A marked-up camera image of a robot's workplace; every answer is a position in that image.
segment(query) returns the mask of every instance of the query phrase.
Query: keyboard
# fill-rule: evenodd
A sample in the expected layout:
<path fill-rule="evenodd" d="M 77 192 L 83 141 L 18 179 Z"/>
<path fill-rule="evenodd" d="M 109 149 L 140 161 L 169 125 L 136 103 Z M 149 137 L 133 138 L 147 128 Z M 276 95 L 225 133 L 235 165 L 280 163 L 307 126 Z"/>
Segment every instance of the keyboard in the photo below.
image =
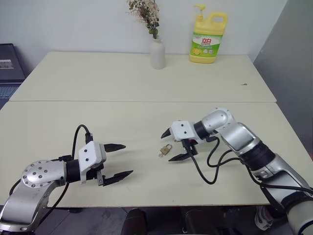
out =
<path fill-rule="evenodd" d="M 14 87 L 2 87 L 0 86 L 0 99 L 9 99 L 13 93 L 17 90 L 18 86 Z"/>

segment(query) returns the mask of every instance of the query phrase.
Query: bottle label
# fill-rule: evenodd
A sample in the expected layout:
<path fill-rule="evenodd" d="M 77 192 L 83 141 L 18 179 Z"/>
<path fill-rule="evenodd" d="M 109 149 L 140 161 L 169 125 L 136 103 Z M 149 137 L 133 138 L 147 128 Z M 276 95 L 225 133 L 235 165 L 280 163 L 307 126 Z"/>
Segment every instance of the bottle label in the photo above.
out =
<path fill-rule="evenodd" d="M 222 40 L 222 35 L 194 33 L 190 54 L 202 57 L 215 57 Z"/>

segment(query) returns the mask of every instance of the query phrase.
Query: robotic arm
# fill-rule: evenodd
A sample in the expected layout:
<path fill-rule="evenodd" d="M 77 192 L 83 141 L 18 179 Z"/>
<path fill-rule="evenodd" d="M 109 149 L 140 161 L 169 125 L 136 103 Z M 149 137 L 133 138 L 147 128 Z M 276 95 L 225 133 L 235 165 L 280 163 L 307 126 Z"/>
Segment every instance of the robotic arm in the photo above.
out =
<path fill-rule="evenodd" d="M 47 204 L 56 187 L 76 181 L 85 184 L 86 180 L 91 179 L 97 179 L 99 186 L 106 186 L 124 179 L 132 170 L 115 174 L 111 178 L 105 178 L 101 170 L 107 159 L 106 152 L 125 147 L 121 144 L 100 144 L 93 141 L 92 134 L 87 132 L 86 145 L 79 150 L 78 159 L 66 155 L 28 165 L 22 172 L 20 183 L 14 192 L 11 190 L 10 197 L 2 208 L 0 234 L 32 234 L 51 212 L 50 209 L 47 213 Z"/>
<path fill-rule="evenodd" d="M 195 144 L 210 141 L 210 135 L 216 133 L 261 181 L 254 180 L 272 206 L 287 213 L 294 234 L 313 234 L 313 191 L 308 183 L 245 125 L 236 122 L 228 109 L 216 108 L 197 123 L 174 121 L 161 138 L 172 135 L 182 142 L 187 153 L 170 159 L 182 161 L 197 155 Z"/>

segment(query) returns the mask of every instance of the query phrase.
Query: flower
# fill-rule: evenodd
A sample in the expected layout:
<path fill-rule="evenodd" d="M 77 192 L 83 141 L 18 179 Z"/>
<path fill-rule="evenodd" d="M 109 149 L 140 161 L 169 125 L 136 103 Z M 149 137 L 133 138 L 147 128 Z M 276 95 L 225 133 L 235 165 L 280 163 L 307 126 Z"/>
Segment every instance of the flower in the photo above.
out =
<path fill-rule="evenodd" d="M 129 10 L 132 15 L 138 17 L 138 19 L 146 25 L 149 33 L 153 35 L 153 38 L 157 38 L 157 27 L 159 26 L 158 12 L 159 8 L 155 0 L 127 0 Z"/>

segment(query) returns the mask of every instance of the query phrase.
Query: table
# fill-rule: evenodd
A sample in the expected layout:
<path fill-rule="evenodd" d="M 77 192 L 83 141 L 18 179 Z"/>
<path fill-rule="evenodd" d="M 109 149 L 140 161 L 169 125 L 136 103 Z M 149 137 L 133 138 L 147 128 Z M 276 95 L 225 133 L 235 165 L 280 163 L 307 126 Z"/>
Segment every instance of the table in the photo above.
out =
<path fill-rule="evenodd" d="M 221 167 L 218 181 L 207 185 L 191 160 L 169 163 L 183 152 L 180 143 L 161 134 L 174 120 L 198 121 L 216 106 L 227 107 L 235 119 L 246 124 L 272 151 L 277 152 L 313 185 L 312 162 L 284 115 L 273 102 L 8 102 L 0 112 L 0 204 L 23 168 L 32 161 L 52 159 L 71 153 L 72 138 L 78 124 L 86 124 L 94 140 L 122 143 L 126 149 L 108 153 L 104 173 L 134 170 L 124 180 L 98 187 L 96 180 L 70 185 L 60 207 L 137 207 L 186 205 L 249 205 L 268 203 L 243 165 L 231 162 Z M 83 146 L 79 135 L 77 150 Z M 173 145 L 159 158 L 159 149 Z M 210 179 L 214 170 L 205 166 L 214 143 L 198 146 L 196 156 L 203 173 Z M 217 162 L 222 144 L 212 158 Z M 52 205 L 63 188 L 50 198 Z"/>
<path fill-rule="evenodd" d="M 155 70 L 148 54 L 50 52 L 10 100 L 276 101 L 246 55 L 220 55 L 210 65 L 166 55 L 166 62 Z"/>

